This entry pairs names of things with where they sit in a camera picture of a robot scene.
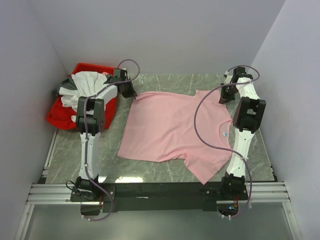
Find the pink t-shirt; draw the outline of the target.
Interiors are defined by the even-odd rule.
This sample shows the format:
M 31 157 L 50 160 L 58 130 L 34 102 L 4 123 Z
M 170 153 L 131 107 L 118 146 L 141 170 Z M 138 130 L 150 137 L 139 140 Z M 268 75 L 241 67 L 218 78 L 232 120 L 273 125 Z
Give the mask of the pink t-shirt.
M 220 93 L 194 96 L 149 91 L 132 102 L 117 155 L 130 160 L 164 162 L 183 159 L 207 183 L 230 159 L 231 115 Z

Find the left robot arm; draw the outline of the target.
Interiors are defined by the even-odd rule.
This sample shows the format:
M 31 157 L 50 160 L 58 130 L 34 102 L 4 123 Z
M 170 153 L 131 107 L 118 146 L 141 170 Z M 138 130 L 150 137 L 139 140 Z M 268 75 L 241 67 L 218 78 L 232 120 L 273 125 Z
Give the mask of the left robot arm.
M 136 97 L 132 79 L 126 69 L 116 68 L 113 74 L 105 75 L 101 87 L 89 96 L 78 99 L 76 111 L 76 127 L 81 139 L 81 165 L 76 187 L 82 190 L 82 195 L 88 201 L 96 200 L 100 195 L 98 187 L 98 143 L 101 132 L 107 124 L 105 117 L 106 105 L 121 94 L 124 98 Z

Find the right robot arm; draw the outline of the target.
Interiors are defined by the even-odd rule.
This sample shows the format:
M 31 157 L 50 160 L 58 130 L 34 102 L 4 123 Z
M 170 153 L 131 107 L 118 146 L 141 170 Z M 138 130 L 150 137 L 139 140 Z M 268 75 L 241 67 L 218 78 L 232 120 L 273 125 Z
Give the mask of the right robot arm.
M 221 85 L 220 104 L 235 100 L 238 93 L 240 100 L 235 110 L 232 125 L 235 128 L 233 152 L 219 193 L 222 198 L 230 200 L 247 192 L 245 185 L 246 158 L 255 132 L 260 128 L 266 101 L 261 99 L 254 87 L 254 77 L 246 72 L 246 66 L 240 65 L 232 69 L 232 74 L 226 71 L 225 81 Z

